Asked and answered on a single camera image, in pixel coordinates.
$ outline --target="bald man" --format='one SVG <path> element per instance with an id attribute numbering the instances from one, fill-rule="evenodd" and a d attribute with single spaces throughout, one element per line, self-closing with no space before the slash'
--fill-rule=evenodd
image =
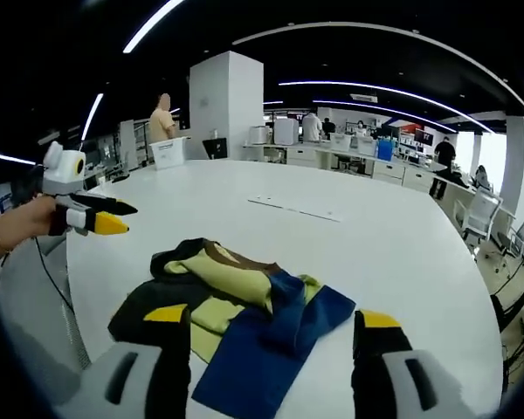
<path id="1" fill-rule="evenodd" d="M 157 108 L 149 117 L 150 143 L 166 141 L 175 138 L 175 122 L 170 114 L 171 98 L 164 93 L 159 97 Z"/>

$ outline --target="led light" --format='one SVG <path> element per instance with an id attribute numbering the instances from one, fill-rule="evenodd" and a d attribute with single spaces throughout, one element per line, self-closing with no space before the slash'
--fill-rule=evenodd
<path id="1" fill-rule="evenodd" d="M 371 109 L 378 109 L 380 111 L 386 111 L 386 112 L 392 112 L 392 113 L 400 113 L 401 115 L 409 116 L 411 118 L 414 118 L 416 120 L 422 120 L 424 122 L 427 122 L 432 125 L 436 125 L 437 127 L 441 127 L 445 129 L 446 131 L 450 131 L 451 133 L 457 133 L 457 131 L 453 130 L 452 128 L 446 127 L 442 124 L 439 124 L 437 122 L 434 122 L 432 120 L 427 120 L 426 118 L 422 118 L 421 116 L 412 115 L 411 113 L 401 112 L 401 111 L 395 111 L 394 109 L 388 109 L 387 107 L 381 107 L 381 106 L 373 106 L 373 105 L 364 105 L 363 103 L 354 103 L 354 102 L 338 102 L 334 100 L 313 100 L 314 103 L 328 103 L 332 105 L 349 105 L 349 106 L 363 106 L 363 107 L 370 107 Z"/>
<path id="2" fill-rule="evenodd" d="M 0 154 L 0 160 L 14 161 L 15 163 L 31 164 L 32 166 L 35 166 L 37 164 L 34 161 L 18 159 L 16 157 L 9 157 L 8 155 L 1 155 L 1 154 Z"/>
<path id="3" fill-rule="evenodd" d="M 462 113 L 462 112 L 460 112 L 457 109 L 454 109 L 454 108 L 449 107 L 447 105 L 443 105 L 442 103 L 439 103 L 439 102 L 437 102 L 437 101 L 435 101 L 433 99 L 428 99 L 428 98 L 425 98 L 424 96 L 419 96 L 418 94 L 405 92 L 403 90 L 391 89 L 389 87 L 383 87 L 383 86 L 366 85 L 366 84 L 363 84 L 363 83 L 348 83 L 348 82 L 344 82 L 344 81 L 294 81 L 294 82 L 289 82 L 289 83 L 279 83 L 279 85 L 280 86 L 296 86 L 296 85 L 354 86 L 354 87 L 367 87 L 369 89 L 384 90 L 385 92 L 403 94 L 404 96 L 409 96 L 409 97 L 414 98 L 414 99 L 423 100 L 425 102 L 431 103 L 432 105 L 442 107 L 443 109 L 446 109 L 447 111 L 451 111 L 451 112 L 457 113 L 458 115 L 466 118 L 467 120 L 470 120 L 474 124 L 482 127 L 487 132 L 489 132 L 491 134 L 494 134 L 494 131 L 490 127 L 487 127 L 487 126 L 483 125 L 478 120 L 475 120 L 471 116 L 466 115 L 465 113 Z"/>
<path id="4" fill-rule="evenodd" d="M 176 6 L 182 3 L 184 0 L 169 0 L 161 7 L 148 21 L 143 24 L 139 31 L 130 39 L 128 45 L 124 48 L 125 54 L 129 54 L 132 50 L 140 43 L 140 41 L 145 37 L 151 29 L 159 23 L 161 19 L 167 16 Z"/>
<path id="5" fill-rule="evenodd" d="M 87 117 L 86 125 L 84 126 L 84 133 L 81 135 L 82 141 L 85 140 L 87 137 L 87 130 L 89 129 L 89 126 L 91 125 L 91 120 L 93 119 L 93 116 L 95 115 L 95 111 L 97 111 L 97 106 L 99 106 L 101 99 L 103 99 L 103 93 L 99 93 L 97 95 L 93 103 L 93 106 L 91 106 L 91 111 L 89 112 L 89 116 Z"/>

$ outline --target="blue cloth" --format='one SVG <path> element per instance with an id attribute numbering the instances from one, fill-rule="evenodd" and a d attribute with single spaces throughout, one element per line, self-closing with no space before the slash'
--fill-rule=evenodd
<path id="1" fill-rule="evenodd" d="M 229 325 L 192 398 L 237 419 L 272 419 L 316 341 L 355 303 L 323 286 L 305 306 L 303 282 L 272 275 L 273 316 L 246 308 Z"/>

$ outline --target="white round table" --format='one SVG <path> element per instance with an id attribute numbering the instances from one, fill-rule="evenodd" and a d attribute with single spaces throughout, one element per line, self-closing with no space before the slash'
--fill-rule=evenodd
<path id="1" fill-rule="evenodd" d="M 465 244 L 426 194 L 330 171 L 248 161 L 188 161 L 138 170 L 97 191 L 139 212 L 127 234 L 67 239 L 79 330 L 91 361 L 112 345 L 109 320 L 151 279 L 149 262 L 182 240 L 207 237 L 261 262 L 309 273 L 357 308 L 397 319 L 415 349 L 430 351 L 461 384 L 477 414 L 494 411 L 502 388 L 499 329 Z M 337 223 L 250 203 L 273 196 L 330 210 Z M 353 319 L 319 340 L 278 418 L 350 418 Z M 206 365 L 192 354 L 190 393 Z M 192 400 L 188 418 L 223 417 Z"/>

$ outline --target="ceiling light strip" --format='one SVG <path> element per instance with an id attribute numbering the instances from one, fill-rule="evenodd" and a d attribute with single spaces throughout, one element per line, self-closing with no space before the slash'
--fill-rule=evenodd
<path id="1" fill-rule="evenodd" d="M 84 132 L 81 135 L 81 140 L 85 140 L 87 137 L 87 130 L 89 129 L 89 126 L 91 125 L 91 121 L 93 119 L 93 116 L 95 115 L 95 111 L 97 111 L 97 107 L 99 106 L 99 103 L 101 102 L 101 99 L 103 99 L 103 93 L 99 93 L 97 97 L 95 98 L 95 101 L 93 103 L 93 106 L 91 106 L 91 111 L 89 112 L 89 116 L 87 116 L 86 125 L 84 126 Z"/>
<path id="2" fill-rule="evenodd" d="M 510 94 L 514 96 L 516 100 L 518 100 L 522 104 L 522 106 L 524 106 L 524 100 L 518 95 L 517 92 L 515 92 L 503 79 L 497 76 L 497 74 L 489 70 L 484 65 L 480 64 L 478 61 L 476 61 L 472 57 L 465 55 L 463 52 L 460 52 L 459 50 L 452 48 L 451 46 L 447 44 L 438 42 L 436 39 L 425 37 L 421 34 L 418 34 L 412 31 L 406 31 L 404 29 L 394 28 L 392 26 L 384 26 L 382 24 L 366 24 L 364 22 L 317 22 L 313 24 L 297 24 L 295 26 L 283 26 L 281 28 L 272 29 L 270 31 L 256 33 L 254 35 L 251 35 L 250 37 L 241 38 L 241 39 L 236 40 L 235 42 L 233 42 L 233 45 L 243 44 L 244 42 L 252 41 L 253 39 L 262 38 L 262 37 L 266 37 L 269 35 L 274 35 L 276 33 L 287 32 L 287 31 L 297 31 L 298 29 L 312 29 L 312 28 L 322 28 L 322 27 L 351 27 L 351 28 L 363 28 L 363 29 L 374 29 L 378 31 L 387 31 L 387 32 L 392 32 L 392 33 L 396 33 L 399 35 L 404 35 L 406 37 L 419 39 L 429 44 L 438 46 L 439 48 L 442 48 L 448 52 L 458 55 L 462 59 L 465 59 L 468 63 L 478 67 L 481 71 L 483 71 L 485 74 L 487 74 L 492 79 L 497 81 L 497 83 L 503 86 Z"/>
<path id="3" fill-rule="evenodd" d="M 130 42 L 126 45 L 122 51 L 125 54 L 129 54 L 134 50 L 134 48 L 140 43 L 140 41 L 148 35 L 148 32 L 153 29 L 153 27 L 159 23 L 161 19 L 166 17 L 176 6 L 182 3 L 184 0 L 169 0 L 161 7 L 148 21 L 143 24 L 139 31 L 130 39 Z"/>
<path id="4" fill-rule="evenodd" d="M 18 159 L 17 157 L 10 157 L 8 155 L 1 155 L 1 154 L 0 154 L 0 160 L 14 161 L 15 163 L 30 164 L 32 166 L 35 166 L 37 164 L 34 161 Z"/>
<path id="5" fill-rule="evenodd" d="M 487 132 L 495 134 L 495 132 L 490 127 L 482 124 L 478 120 L 475 120 L 471 116 L 466 115 L 465 113 L 460 112 L 458 109 L 454 109 L 453 107 L 444 105 L 444 104 L 442 104 L 440 102 L 437 102 L 437 101 L 435 101 L 433 99 L 425 98 L 424 96 L 419 96 L 418 94 L 405 92 L 404 90 L 397 90 L 397 89 L 392 89 L 390 87 L 383 87 L 383 86 L 367 85 L 367 84 L 363 84 L 363 83 L 348 83 L 348 82 L 344 82 L 344 81 L 294 81 L 294 82 L 289 82 L 289 83 L 279 83 L 279 85 L 280 86 L 296 86 L 296 85 L 354 86 L 354 87 L 367 87 L 367 88 L 370 88 L 370 89 L 383 90 L 385 92 L 403 94 L 404 96 L 409 96 L 409 97 L 414 98 L 414 99 L 423 100 L 425 102 L 431 103 L 432 105 L 442 107 L 443 109 L 446 109 L 447 111 L 451 111 L 451 112 L 457 113 L 458 115 L 466 118 L 467 120 L 470 120 L 474 124 L 482 127 Z"/>
<path id="6" fill-rule="evenodd" d="M 363 103 L 354 103 L 354 102 L 339 102 L 335 100 L 313 100 L 313 103 L 328 103 L 329 105 L 347 105 L 347 106 L 362 106 L 362 107 L 369 107 L 371 109 L 378 109 L 379 111 L 385 111 L 385 112 L 392 112 L 392 113 L 399 113 L 404 116 L 409 116 L 411 118 L 414 118 L 416 120 L 422 120 L 424 122 L 427 122 L 428 124 L 436 125 L 437 127 L 441 127 L 445 129 L 446 131 L 450 131 L 451 133 L 457 133 L 458 131 L 453 130 L 452 128 L 449 128 L 443 124 L 439 124 L 433 120 L 427 120 L 426 118 L 422 118 L 421 116 L 412 115 L 411 113 L 406 113 L 402 111 L 397 111 L 394 109 L 389 109 L 387 107 L 381 107 L 381 106 L 374 106 L 374 105 L 365 105 Z"/>

